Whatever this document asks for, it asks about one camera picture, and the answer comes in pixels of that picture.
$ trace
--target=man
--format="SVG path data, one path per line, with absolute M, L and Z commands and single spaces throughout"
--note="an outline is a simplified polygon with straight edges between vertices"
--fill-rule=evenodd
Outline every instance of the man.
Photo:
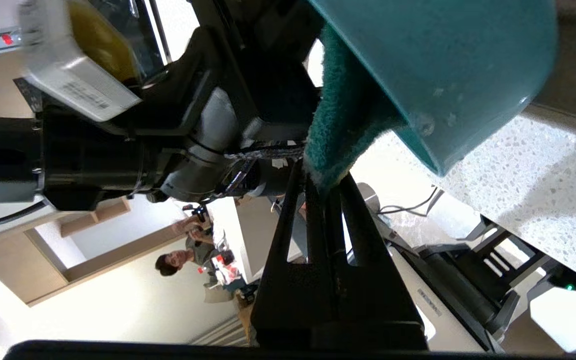
M 202 223 L 197 215 L 190 216 L 174 224 L 173 230 L 177 234 L 187 234 L 185 250 L 165 253 L 157 258 L 155 269 L 162 276 L 174 275 L 187 262 L 201 266 L 211 258 L 219 255 L 219 251 L 215 249 L 212 235 L 206 234 L 206 230 L 202 228 Z

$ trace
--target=green towel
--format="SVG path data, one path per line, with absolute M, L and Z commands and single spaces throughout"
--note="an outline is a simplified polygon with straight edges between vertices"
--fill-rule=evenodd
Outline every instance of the green towel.
M 363 64 L 326 25 L 322 96 L 310 126 L 304 166 L 322 196 L 339 184 L 368 146 L 405 121 Z

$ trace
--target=black metal frame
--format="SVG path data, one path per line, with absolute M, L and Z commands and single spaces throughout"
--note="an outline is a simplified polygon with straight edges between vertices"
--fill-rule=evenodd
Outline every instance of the black metal frame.
M 308 263 L 291 264 L 302 191 Z M 346 259 L 342 216 L 357 266 Z M 251 322 L 268 349 L 427 349 L 423 321 L 352 176 L 321 198 L 301 161 L 290 174 Z

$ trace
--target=dark hair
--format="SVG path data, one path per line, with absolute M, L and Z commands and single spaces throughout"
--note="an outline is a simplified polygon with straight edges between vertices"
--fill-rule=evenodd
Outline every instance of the dark hair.
M 155 269 L 161 273 L 161 276 L 173 276 L 179 269 L 166 262 L 166 255 L 168 254 L 164 253 L 157 258 Z

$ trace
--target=white speckled counter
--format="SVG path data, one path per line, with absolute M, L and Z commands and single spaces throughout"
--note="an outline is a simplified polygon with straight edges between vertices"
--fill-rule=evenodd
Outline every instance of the white speckled counter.
M 371 171 L 375 161 L 380 168 Z M 429 180 L 576 271 L 576 118 L 531 106 L 443 178 L 430 173 L 397 136 L 389 133 L 362 155 L 352 174 L 357 182 L 364 181 L 373 188 L 377 175 L 418 178 L 418 186 L 426 192 Z M 381 205 L 402 205 L 383 198 L 377 188 Z M 433 237 L 442 236 L 437 235 L 437 226 L 428 224 L 429 219 L 397 215 L 395 221 L 408 223 L 393 227 L 417 237 L 413 242 L 430 244 L 437 240 Z M 425 228 L 414 230 L 419 224 Z

